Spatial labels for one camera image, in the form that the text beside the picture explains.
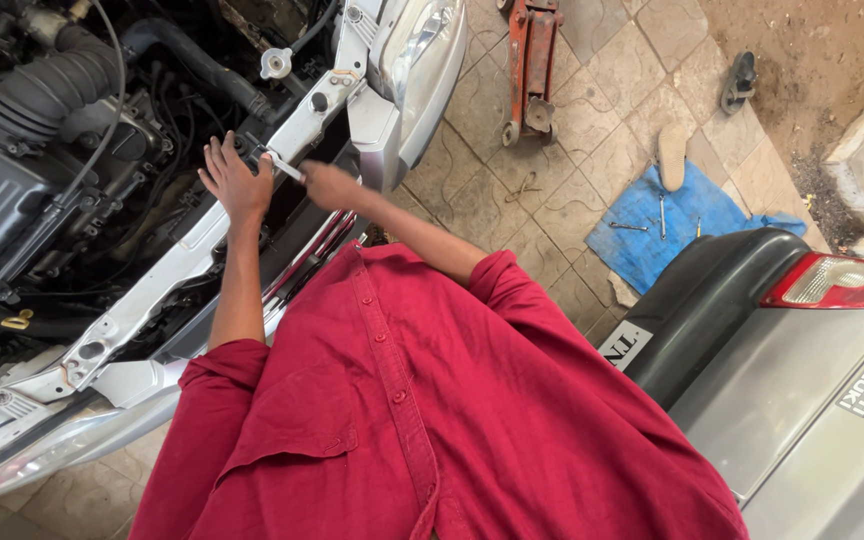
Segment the shirt pocket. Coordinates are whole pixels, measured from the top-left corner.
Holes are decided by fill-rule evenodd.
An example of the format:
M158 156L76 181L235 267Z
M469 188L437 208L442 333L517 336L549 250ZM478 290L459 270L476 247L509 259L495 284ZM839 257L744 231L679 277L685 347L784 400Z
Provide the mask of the shirt pocket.
M267 388L263 383L259 382L239 440L215 487L236 467L276 454L334 458L359 444L349 381L340 362L323 359Z

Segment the blue cloth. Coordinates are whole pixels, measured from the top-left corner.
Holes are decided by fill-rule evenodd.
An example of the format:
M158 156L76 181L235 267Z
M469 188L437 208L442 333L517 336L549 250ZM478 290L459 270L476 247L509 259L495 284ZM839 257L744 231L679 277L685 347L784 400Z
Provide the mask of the blue cloth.
M660 193L665 194L665 241L661 240ZM746 218L722 188L686 160L685 180L679 190L667 192L659 180L659 168L650 167L606 211L585 238L585 243L623 280L645 293L666 265L695 240L700 216L703 235L778 227L801 237L807 227L804 221L785 212L774 217L753 215ZM611 221L649 230L614 228L609 226Z

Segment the floor jack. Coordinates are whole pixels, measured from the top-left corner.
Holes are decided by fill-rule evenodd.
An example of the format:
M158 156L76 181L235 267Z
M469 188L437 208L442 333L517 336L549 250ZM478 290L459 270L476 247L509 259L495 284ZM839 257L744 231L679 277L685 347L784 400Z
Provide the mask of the floor jack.
M495 0L495 6L509 16L511 120L502 129L502 144L538 137L548 146L558 137L549 101L555 37L564 22L559 0Z

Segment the hand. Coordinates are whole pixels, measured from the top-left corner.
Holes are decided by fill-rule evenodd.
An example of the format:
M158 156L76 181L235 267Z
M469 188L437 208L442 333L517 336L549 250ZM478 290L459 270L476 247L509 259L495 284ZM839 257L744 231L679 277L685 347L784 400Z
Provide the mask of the hand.
M327 212L358 211L359 203L367 191L346 171L335 165L307 159L298 168L309 199Z
M198 169L198 178L222 203L228 214L229 227L259 227L272 201L272 156L262 153L258 160L258 174L253 176L252 170L235 152L234 142L234 131L225 134L222 144L213 136L204 150L208 172Z

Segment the dirt ground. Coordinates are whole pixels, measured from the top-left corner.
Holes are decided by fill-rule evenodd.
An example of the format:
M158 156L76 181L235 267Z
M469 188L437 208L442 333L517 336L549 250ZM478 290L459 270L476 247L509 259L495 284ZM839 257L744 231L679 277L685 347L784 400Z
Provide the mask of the dirt ground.
M860 238L819 163L864 109L864 0L699 2L729 60L755 53L751 103L829 246Z

